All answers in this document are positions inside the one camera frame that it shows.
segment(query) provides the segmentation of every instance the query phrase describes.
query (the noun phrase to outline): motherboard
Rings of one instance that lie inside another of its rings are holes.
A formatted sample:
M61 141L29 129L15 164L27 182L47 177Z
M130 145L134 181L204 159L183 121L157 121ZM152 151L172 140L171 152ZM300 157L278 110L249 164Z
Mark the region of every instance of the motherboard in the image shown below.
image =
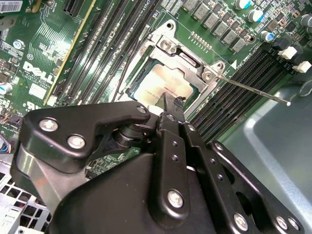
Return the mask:
M224 139L311 66L309 0L0 0L0 143L29 111L182 97L205 142ZM139 149L91 162L94 177Z

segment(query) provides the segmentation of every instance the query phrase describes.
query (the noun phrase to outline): barcode label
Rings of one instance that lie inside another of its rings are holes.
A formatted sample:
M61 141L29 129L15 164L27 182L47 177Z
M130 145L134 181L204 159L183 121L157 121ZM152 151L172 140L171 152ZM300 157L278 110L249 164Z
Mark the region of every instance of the barcode label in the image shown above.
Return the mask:
M0 13L20 11L23 1L0 1Z

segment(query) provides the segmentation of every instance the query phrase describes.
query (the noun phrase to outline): electrolytic capacitor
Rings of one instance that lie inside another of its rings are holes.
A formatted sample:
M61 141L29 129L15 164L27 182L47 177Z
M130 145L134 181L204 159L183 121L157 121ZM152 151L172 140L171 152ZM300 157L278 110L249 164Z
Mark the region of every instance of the electrolytic capacitor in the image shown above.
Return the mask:
M10 93L13 90L13 87L10 83L1 83L0 84L0 95L5 95L7 93Z
M247 17L250 22L260 22L263 18L263 11L251 10Z
M260 33L260 38L262 40L264 40L265 42L267 42L267 43L271 43L271 42L274 41L274 34L273 33L269 33L267 31L262 31Z
M250 6L252 2L250 0L236 0L235 1L235 8L238 10L246 9Z
M301 20L300 20L300 24L301 26L304 26L304 27L312 27L312 16L311 15L303 15L301 17Z

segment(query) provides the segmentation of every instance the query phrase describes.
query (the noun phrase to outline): silver screw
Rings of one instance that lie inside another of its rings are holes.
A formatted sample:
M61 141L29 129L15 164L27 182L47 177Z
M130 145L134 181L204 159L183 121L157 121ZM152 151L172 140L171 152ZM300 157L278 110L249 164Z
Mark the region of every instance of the silver screw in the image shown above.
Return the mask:
M192 125L189 125L189 129L190 129L191 131L196 131L196 129L195 129Z
M219 143L216 143L215 146L218 150L223 150L222 146Z
M299 230L299 226L297 224L297 222L293 219L293 218L288 218L288 221L291 223L291 225L298 231Z
M163 50L169 50L171 48L171 42L168 41L168 40L163 40L161 43L160 43L160 47L163 49Z
M67 140L67 143L74 149L81 149L86 145L86 142L80 136L70 136Z
M287 226L285 220L283 220L282 217L277 216L277 217L276 217L276 221L277 221L277 223L281 226L282 229L284 229L284 230L287 230L287 229L288 229L288 226Z
M176 191L170 190L168 192L168 200L175 208L181 208L183 206L183 198Z
M44 119L40 121L39 127L46 132L54 132L59 125L52 119Z
M242 231L248 230L247 221L241 214L238 214L238 213L234 214L234 220L240 230Z
M138 106L137 107L137 110L140 111L141 113L145 114L146 113L146 110L143 106Z
M175 118L172 115L167 115L167 118L170 119L171 121L175 120Z

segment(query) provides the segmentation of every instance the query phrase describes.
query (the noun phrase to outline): capacitor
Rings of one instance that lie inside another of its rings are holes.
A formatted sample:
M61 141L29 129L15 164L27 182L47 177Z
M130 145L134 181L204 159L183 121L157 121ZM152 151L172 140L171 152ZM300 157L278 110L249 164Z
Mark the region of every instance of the capacitor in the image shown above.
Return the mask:
M273 33L269 33L268 31L262 31L260 33L260 38L262 40L264 40L267 43L271 43L274 41L274 34Z
M303 15L300 20L300 24L304 27L312 27L312 16L311 15Z
M250 0L236 0L235 1L235 8L238 10L246 9L250 6L252 2Z
M10 83L1 83L0 84L0 95L5 95L7 93L10 93L13 90L13 87Z
M15 40L13 42L13 46L15 49L18 49L18 50L23 50L25 49L25 43L21 40Z
M260 22L263 18L263 11L261 10L251 10L248 13L248 20L250 22Z

